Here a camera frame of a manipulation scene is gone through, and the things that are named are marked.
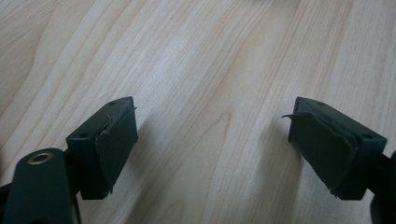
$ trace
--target black bracket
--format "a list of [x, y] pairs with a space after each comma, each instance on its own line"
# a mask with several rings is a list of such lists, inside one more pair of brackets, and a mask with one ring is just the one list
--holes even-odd
[[331, 194], [361, 200], [369, 189], [373, 223], [396, 223], [396, 153], [382, 152], [387, 139], [329, 105], [298, 97], [289, 141], [300, 151]]
[[76, 194], [104, 199], [137, 141], [134, 100], [104, 105], [67, 138], [69, 149], [35, 151], [22, 158], [13, 182], [0, 188], [4, 223], [80, 223]]

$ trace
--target screw hole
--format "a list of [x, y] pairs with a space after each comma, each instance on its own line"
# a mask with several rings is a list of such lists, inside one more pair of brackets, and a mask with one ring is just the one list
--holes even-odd
[[49, 161], [51, 158], [52, 158], [52, 153], [43, 152], [43, 153], [39, 153], [39, 154], [36, 154], [33, 157], [31, 157], [29, 159], [28, 163], [31, 165], [38, 165], [38, 164], [44, 163], [46, 161]]
[[80, 135], [79, 135], [79, 137], [88, 137], [88, 135], [90, 135], [89, 133], [81, 133]]
[[362, 135], [364, 138], [373, 138], [373, 136], [372, 135], [370, 135], [370, 134], [368, 134], [368, 133], [364, 133], [363, 135]]

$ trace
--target metal ring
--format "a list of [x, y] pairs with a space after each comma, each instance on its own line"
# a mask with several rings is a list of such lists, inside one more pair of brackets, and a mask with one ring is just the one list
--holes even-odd
[[49, 161], [50, 159], [52, 159], [52, 153], [42, 152], [42, 153], [35, 154], [31, 158], [29, 158], [28, 163], [31, 165], [38, 165], [38, 164], [44, 163], [46, 161]]

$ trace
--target wooden table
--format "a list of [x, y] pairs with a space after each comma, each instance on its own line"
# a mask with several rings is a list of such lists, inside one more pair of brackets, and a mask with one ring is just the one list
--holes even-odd
[[287, 140], [297, 96], [396, 136], [394, 0], [4, 0], [1, 184], [132, 95], [139, 141], [84, 223], [370, 223]]

